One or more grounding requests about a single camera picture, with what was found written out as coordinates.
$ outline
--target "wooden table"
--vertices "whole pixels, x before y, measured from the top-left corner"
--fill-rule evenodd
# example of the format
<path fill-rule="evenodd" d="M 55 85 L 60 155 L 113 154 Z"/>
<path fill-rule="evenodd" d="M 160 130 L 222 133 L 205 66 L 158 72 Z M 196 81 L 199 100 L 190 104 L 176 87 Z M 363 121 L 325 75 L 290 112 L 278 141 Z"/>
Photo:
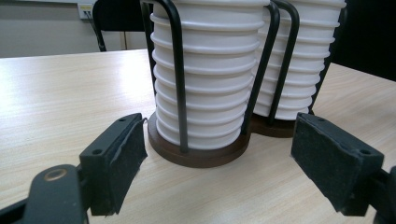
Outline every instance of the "wooden table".
<path fill-rule="evenodd" d="M 314 106 L 396 165 L 396 83 L 332 64 Z M 79 153 L 114 120 L 155 110 L 146 50 L 0 59 L 0 208 L 34 176 Z M 291 139 L 253 134 L 245 154 L 211 169 L 160 157 L 146 139 L 118 216 L 91 223 L 372 223 L 334 212 L 290 157 Z"/>

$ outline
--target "black chair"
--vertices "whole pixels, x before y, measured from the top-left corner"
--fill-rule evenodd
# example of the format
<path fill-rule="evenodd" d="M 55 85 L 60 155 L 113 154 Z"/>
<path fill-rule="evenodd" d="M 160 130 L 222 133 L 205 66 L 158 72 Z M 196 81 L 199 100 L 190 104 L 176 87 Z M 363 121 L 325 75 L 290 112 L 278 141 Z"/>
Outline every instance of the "black chair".
<path fill-rule="evenodd" d="M 346 27 L 332 62 L 396 81 L 396 2 L 346 2 Z"/>
<path fill-rule="evenodd" d="M 92 17 L 100 51 L 106 51 L 102 31 L 145 31 L 139 0 L 98 0 Z"/>

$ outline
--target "screw hole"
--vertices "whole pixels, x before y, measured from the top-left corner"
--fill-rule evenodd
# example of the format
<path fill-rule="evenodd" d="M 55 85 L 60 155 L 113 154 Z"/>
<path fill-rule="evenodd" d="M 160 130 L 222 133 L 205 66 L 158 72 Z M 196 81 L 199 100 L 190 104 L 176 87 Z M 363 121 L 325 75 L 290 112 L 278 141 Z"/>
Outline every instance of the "screw hole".
<path fill-rule="evenodd" d="M 92 152 L 93 155 L 99 155 L 102 153 L 102 149 L 96 149 Z"/>
<path fill-rule="evenodd" d="M 363 155 L 370 155 L 371 154 L 371 152 L 369 150 L 365 150 L 365 149 L 360 150 L 360 152 Z"/>

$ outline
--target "white wall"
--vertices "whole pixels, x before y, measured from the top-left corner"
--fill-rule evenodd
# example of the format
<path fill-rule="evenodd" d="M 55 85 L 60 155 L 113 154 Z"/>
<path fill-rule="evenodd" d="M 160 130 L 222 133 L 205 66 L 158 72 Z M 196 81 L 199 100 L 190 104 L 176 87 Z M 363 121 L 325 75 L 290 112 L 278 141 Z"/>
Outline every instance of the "white wall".
<path fill-rule="evenodd" d="M 107 50 L 123 49 L 118 32 L 102 32 Z M 144 49 L 143 33 L 127 35 L 128 49 Z M 0 0 L 0 58 L 98 52 L 96 35 L 77 4 Z"/>

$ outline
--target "white ribbed container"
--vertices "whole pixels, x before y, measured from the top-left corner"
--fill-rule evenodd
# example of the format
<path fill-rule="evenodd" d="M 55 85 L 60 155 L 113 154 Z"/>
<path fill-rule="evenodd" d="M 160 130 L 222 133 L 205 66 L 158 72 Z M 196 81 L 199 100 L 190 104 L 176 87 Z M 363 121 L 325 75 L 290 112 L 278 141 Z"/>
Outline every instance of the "white ribbed container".
<path fill-rule="evenodd" d="M 183 34 L 189 147 L 217 149 L 240 134 L 268 0 L 174 0 Z M 152 57 L 157 131 L 179 145 L 177 95 L 170 23 L 154 5 Z"/>
<path fill-rule="evenodd" d="M 334 41 L 333 33 L 339 26 L 341 9 L 347 4 L 339 0 L 288 0 L 300 15 L 300 28 L 292 53 L 289 71 L 281 94 L 276 119 L 295 120 L 297 113 L 308 112 L 311 96 L 320 81 L 319 73 L 324 69 L 324 59 L 330 55 L 329 47 Z M 277 78 L 288 42 L 291 19 L 285 10 L 280 10 L 280 24 L 276 42 L 265 71 L 262 88 L 254 113 L 267 117 L 274 98 Z M 260 29 L 261 46 L 256 51 L 260 59 L 268 33 L 269 12 L 264 11 L 266 24 Z M 256 64 L 252 72 L 256 74 Z"/>

